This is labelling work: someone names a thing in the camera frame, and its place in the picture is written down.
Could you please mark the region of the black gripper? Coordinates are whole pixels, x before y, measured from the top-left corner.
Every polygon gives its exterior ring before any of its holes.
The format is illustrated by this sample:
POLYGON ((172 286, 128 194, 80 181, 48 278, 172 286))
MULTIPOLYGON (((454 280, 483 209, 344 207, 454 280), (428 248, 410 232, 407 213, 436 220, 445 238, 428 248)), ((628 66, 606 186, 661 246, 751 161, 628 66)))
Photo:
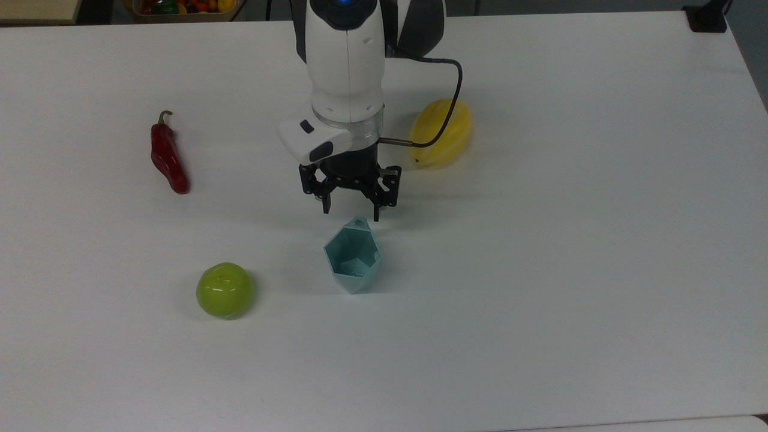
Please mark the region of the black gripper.
POLYGON ((321 161, 321 172, 326 176, 318 180, 319 165, 299 165, 302 190, 313 195, 323 205, 323 213, 329 214, 331 194, 338 187, 356 188, 373 205, 373 221, 378 222, 382 208, 395 207, 400 193, 401 167, 381 169, 378 164, 379 143, 357 151, 346 151, 321 161))

